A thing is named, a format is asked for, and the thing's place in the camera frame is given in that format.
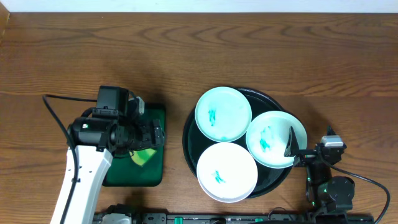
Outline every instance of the white backdrop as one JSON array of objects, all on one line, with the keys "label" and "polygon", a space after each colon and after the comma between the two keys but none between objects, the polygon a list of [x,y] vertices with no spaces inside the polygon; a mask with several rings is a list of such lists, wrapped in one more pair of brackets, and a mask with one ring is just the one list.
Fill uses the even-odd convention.
[{"label": "white backdrop", "polygon": [[10,12],[398,12],[398,0],[0,0]]}]

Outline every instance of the white plate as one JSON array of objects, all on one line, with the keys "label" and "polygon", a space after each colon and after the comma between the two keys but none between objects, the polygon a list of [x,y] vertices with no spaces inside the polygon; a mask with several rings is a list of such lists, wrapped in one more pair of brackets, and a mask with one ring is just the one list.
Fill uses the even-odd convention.
[{"label": "white plate", "polygon": [[199,99],[195,121],[207,138],[216,142],[235,141],[250,125],[251,107],[248,99],[238,90],[217,87]]},{"label": "white plate", "polygon": [[200,186],[211,198],[226,203],[245,199],[257,183],[257,165],[245,148],[230,142],[206,149],[197,165]]},{"label": "white plate", "polygon": [[270,168],[293,165],[293,157],[284,157],[289,128],[293,127],[300,149],[307,148],[307,133],[303,124],[291,114],[268,111],[255,118],[246,133],[249,152],[260,164]]}]

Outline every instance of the black tray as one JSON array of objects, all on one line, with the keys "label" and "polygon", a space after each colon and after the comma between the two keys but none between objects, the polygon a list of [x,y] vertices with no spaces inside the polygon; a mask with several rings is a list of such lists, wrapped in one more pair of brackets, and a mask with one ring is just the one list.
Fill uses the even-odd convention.
[{"label": "black tray", "polygon": [[[251,90],[247,88],[238,88],[249,101],[252,110],[252,119],[266,111],[284,111],[284,109],[272,99],[270,96],[261,93],[260,91]],[[197,176],[197,164],[201,154],[211,145],[216,144],[199,130],[195,121],[195,109],[190,113],[187,122],[184,126],[182,135],[182,148],[184,151],[185,160],[193,175]],[[239,144],[246,150],[246,134],[239,139],[233,141]],[[255,198],[264,195],[271,190],[274,190],[287,177],[292,167],[285,169],[273,169],[265,167],[256,161],[258,170],[258,180],[256,187],[248,198]]]}]

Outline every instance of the green tray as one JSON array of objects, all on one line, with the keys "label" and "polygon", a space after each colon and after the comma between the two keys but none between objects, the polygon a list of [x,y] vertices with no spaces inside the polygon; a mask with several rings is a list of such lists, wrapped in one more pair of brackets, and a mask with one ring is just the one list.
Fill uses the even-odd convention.
[{"label": "green tray", "polygon": [[[141,119],[160,119],[160,125],[165,130],[165,107],[161,104],[146,104],[145,113]],[[123,159],[113,159],[111,167],[102,183],[105,187],[154,187],[162,181],[163,150],[157,152],[142,167],[129,157],[120,155]]]}]

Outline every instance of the black plate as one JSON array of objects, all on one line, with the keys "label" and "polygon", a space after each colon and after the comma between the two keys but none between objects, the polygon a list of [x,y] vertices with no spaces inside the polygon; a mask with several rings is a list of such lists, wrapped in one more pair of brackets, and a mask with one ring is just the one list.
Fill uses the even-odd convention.
[{"label": "black plate", "polygon": [[[278,102],[260,91],[247,88],[238,88],[237,90],[248,99],[252,110],[252,119],[267,111],[284,111]],[[193,109],[185,123],[182,138],[182,148],[185,160],[187,161],[193,175],[197,176],[197,164],[201,154],[208,147],[216,143],[217,142],[208,139],[201,133],[195,121],[195,109]],[[239,144],[246,150],[248,149],[246,146],[246,134],[233,141],[233,143]],[[258,197],[274,190],[280,183],[282,183],[292,169],[292,167],[273,169],[265,167],[257,161],[256,165],[259,173],[258,180],[256,187],[248,198]]]}]

